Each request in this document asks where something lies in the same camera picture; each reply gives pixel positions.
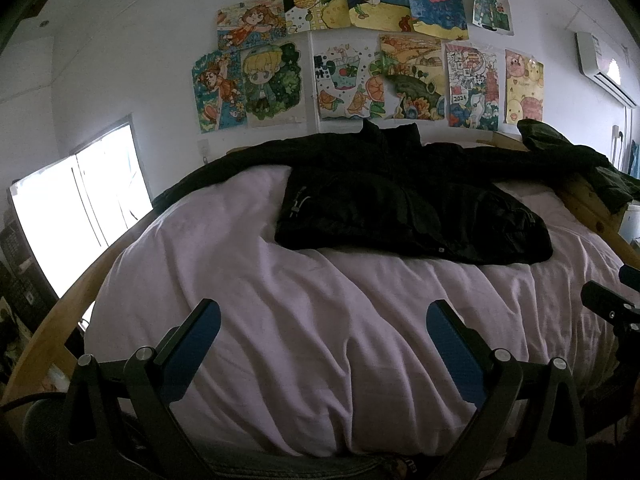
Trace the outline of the black jacket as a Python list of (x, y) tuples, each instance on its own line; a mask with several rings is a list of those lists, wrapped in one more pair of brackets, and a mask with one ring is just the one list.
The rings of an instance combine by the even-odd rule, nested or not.
[(288, 249), (378, 252), (474, 266), (545, 262), (553, 255), (539, 214), (503, 183), (552, 186), (579, 168), (549, 168), (553, 153), (455, 143), (422, 144), (416, 125), (316, 133), (243, 148), (192, 171), (152, 201), (161, 214), (183, 197), (243, 171), (290, 174), (276, 242)]

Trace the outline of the white cabinet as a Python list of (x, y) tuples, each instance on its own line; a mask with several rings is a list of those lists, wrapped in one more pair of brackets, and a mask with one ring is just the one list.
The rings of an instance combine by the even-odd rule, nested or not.
[(631, 203), (628, 205), (624, 215), (618, 234), (627, 243), (631, 243), (640, 237), (640, 205)]

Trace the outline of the dark green garment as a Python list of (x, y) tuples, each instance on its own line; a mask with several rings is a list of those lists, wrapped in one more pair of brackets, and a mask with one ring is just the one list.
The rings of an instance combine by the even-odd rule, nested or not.
[(521, 119), (516, 124), (535, 169), (552, 184), (585, 180), (611, 214), (639, 200), (639, 180), (617, 170), (606, 156), (576, 145), (545, 122)]

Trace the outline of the pink bed duvet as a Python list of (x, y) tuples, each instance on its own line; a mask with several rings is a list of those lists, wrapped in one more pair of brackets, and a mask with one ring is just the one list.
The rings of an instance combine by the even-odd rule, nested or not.
[(257, 167), (179, 200), (116, 259), (96, 298), (85, 344), (101, 361), (157, 344), (201, 300), (218, 302), (220, 333), (172, 408), (193, 440), (288, 455), (447, 451), (473, 409), (426, 330), (437, 299), (491, 347), (566, 359), (579, 392), (614, 370), (612, 327), (580, 291), (596, 281), (638, 295), (620, 282), (616, 253), (548, 188), (508, 192), (544, 219), (552, 257), (470, 266), (285, 249), (274, 228), (286, 180), (284, 167)]

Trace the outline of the bright window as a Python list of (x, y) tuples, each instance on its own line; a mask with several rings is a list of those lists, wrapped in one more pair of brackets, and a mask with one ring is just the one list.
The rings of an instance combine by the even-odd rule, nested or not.
[(132, 122), (13, 183), (10, 199), (36, 263), (63, 296), (152, 209)]

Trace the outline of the white air conditioner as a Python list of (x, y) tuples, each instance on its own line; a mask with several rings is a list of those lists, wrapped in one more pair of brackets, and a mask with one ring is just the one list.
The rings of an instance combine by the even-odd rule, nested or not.
[(582, 74), (623, 106), (638, 107), (638, 94), (631, 90), (620, 56), (591, 32), (575, 32), (575, 40)]

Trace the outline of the pink pigs yellow drawing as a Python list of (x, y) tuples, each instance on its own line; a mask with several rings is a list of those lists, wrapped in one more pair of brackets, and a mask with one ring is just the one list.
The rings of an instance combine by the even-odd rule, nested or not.
[(544, 118), (544, 64), (506, 50), (506, 123)]

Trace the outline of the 2024 city drawing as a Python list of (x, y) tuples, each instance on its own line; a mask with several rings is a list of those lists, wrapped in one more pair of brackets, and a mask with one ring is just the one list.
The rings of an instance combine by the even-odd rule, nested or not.
[(445, 54), (449, 84), (448, 125), (497, 131), (497, 55), (461, 44), (447, 44)]

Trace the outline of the swimming girl drawing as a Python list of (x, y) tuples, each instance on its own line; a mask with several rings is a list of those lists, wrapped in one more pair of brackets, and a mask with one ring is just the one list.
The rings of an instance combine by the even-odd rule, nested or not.
[(246, 99), (239, 51), (214, 51), (192, 67), (192, 81), (201, 133), (246, 124)]

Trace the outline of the landscape flowers drawing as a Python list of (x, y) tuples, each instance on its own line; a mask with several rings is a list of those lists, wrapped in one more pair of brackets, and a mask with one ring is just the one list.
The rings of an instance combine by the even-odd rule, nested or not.
[(442, 40), (422, 35), (381, 34), (373, 73), (381, 76), (387, 117), (409, 120), (445, 118)]

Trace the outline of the blond boy green drawing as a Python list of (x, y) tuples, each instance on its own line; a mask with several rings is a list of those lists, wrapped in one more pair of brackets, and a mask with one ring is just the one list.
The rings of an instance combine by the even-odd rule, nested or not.
[(241, 74), (250, 127), (305, 121), (303, 72), (295, 42), (277, 42), (243, 51)]

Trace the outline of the cup and oranges drawing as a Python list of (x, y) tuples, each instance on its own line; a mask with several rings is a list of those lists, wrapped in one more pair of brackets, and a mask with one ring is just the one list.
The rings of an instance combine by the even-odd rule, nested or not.
[(334, 44), (314, 55), (321, 120), (383, 118), (385, 82), (373, 44)]

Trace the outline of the pink jellyfish drawing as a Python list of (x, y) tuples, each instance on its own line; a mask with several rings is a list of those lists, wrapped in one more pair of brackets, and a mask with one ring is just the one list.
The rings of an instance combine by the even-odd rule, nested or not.
[(414, 32), (445, 40), (468, 40), (463, 0), (408, 0)]

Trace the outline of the anime girl drawing upper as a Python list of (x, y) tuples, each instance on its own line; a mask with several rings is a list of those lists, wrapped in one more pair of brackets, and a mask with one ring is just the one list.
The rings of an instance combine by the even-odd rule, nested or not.
[(283, 0), (245, 0), (216, 16), (217, 48), (235, 51), (265, 46), (286, 36)]

